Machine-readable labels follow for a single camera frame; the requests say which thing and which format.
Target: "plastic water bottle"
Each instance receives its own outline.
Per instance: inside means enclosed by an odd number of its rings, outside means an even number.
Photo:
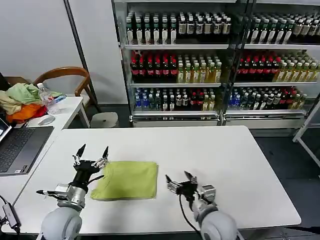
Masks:
[[[45,105],[48,114],[58,114],[59,108],[55,104],[55,99],[51,95],[50,91],[45,88],[43,83],[38,83],[37,87],[39,88],[39,97],[42,103]]]

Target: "folded cloth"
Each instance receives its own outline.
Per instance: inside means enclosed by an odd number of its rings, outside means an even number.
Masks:
[[[39,97],[39,89],[33,84],[16,83],[6,91],[6,94],[8,97],[24,105],[42,103]],[[51,91],[51,95],[57,97],[62,95],[62,93]]]
[[[8,97],[5,91],[0,91],[0,107],[2,107],[7,114],[12,115],[21,110],[21,103]]]
[[[91,198],[108,201],[115,199],[150,199],[157,193],[155,162],[112,161],[104,168],[104,177],[92,190]]]

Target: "black cable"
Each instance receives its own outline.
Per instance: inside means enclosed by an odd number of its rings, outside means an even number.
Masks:
[[[195,233],[198,234],[199,237],[202,239],[201,233],[195,228],[195,226],[192,225],[191,222],[189,222],[189,220],[187,219],[187,216],[185,215],[185,211],[184,211],[184,208],[182,207],[182,203],[181,203],[181,195],[179,195],[179,203],[180,203],[180,208],[181,208],[181,212],[182,212],[182,215],[184,217],[184,220],[186,221],[187,224],[189,224],[190,227],[193,228]]]

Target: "white desk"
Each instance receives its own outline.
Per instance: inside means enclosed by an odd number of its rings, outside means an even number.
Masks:
[[[14,206],[22,224],[21,233],[40,232],[42,220],[57,207],[57,201],[36,191],[54,190],[59,183],[71,182],[76,173],[72,154],[83,144],[83,159],[98,159],[109,145],[110,161],[154,161],[159,168],[155,199],[92,200],[90,193],[97,182],[89,185],[80,234],[191,231],[182,216],[178,196],[166,187],[165,174],[175,181],[186,181],[184,170],[197,176],[200,184],[216,187],[219,209],[233,216],[239,229],[301,222],[245,126],[65,129]],[[195,224],[185,199],[183,203],[187,217]],[[12,232],[7,225],[2,230]]]
[[[8,202],[13,204],[16,201],[23,187],[26,185],[27,181],[36,170],[38,164],[40,163],[56,137],[59,135],[60,131],[67,128],[76,114],[81,111],[81,108],[83,108],[82,102],[82,97],[67,97],[66,99],[63,99],[62,101],[57,103],[61,111],[59,114],[55,114],[55,120],[47,125],[53,126],[54,129],[28,174],[0,177],[0,194]],[[38,123],[41,122],[44,118],[46,118],[46,116],[30,120],[27,127],[39,127]]]

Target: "shelf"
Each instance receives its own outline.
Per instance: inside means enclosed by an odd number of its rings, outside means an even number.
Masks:
[[[245,44],[245,49],[320,50],[320,45],[307,44]]]
[[[217,88],[221,83],[131,83],[134,88]]]
[[[134,111],[135,117],[156,116],[217,116],[216,111]]]
[[[307,113],[303,109],[297,110],[227,110],[226,116],[293,116],[302,115]]]
[[[227,49],[228,44],[132,44],[124,46],[128,50],[201,50],[201,49]]]
[[[290,82],[235,82],[235,87],[271,87],[271,86],[301,86],[316,84],[316,81],[290,81]]]

